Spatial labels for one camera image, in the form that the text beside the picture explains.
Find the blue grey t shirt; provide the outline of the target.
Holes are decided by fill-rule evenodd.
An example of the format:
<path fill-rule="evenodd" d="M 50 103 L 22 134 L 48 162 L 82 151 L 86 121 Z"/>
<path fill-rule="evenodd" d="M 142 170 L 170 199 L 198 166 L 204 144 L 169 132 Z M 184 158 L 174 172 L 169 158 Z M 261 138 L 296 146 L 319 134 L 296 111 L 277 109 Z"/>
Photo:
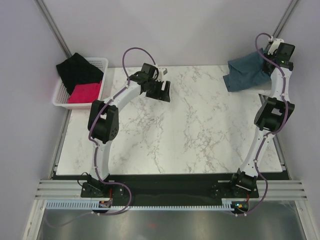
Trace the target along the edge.
<path fill-rule="evenodd" d="M 248 90 L 270 83 L 270 76 L 263 71 L 264 59 L 255 51 L 227 62 L 229 73 L 223 76 L 230 93 Z"/>

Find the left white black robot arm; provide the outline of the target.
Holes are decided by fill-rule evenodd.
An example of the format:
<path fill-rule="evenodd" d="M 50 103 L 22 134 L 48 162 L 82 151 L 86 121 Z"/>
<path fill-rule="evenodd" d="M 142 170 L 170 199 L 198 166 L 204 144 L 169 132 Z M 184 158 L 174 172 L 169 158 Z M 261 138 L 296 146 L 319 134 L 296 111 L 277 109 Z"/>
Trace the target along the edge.
<path fill-rule="evenodd" d="M 91 104 L 87 125 L 88 139 L 94 146 L 90 174 L 97 179 L 92 185 L 92 191 L 99 197 L 106 196 L 110 191 L 109 183 L 104 180 L 110 175 L 110 150 L 120 130 L 119 113 L 143 93 L 147 98 L 169 103 L 171 82 L 164 80 L 167 74 L 165 67 L 144 63 L 141 70 L 130 75 L 126 84 L 114 96 L 94 100 Z"/>

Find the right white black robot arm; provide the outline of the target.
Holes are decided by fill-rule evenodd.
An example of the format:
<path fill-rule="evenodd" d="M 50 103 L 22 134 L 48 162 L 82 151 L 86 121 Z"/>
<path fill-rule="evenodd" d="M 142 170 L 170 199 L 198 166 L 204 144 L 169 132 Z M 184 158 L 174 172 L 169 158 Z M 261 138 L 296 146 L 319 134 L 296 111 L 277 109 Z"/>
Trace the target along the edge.
<path fill-rule="evenodd" d="M 289 98 L 289 81 L 294 68 L 290 58 L 294 50 L 294 45 L 281 38 L 269 40 L 268 51 L 263 55 L 263 70 L 270 75 L 271 92 L 255 116 L 256 129 L 247 157 L 230 180 L 229 191 L 235 197 L 257 189 L 262 157 L 295 109 Z"/>

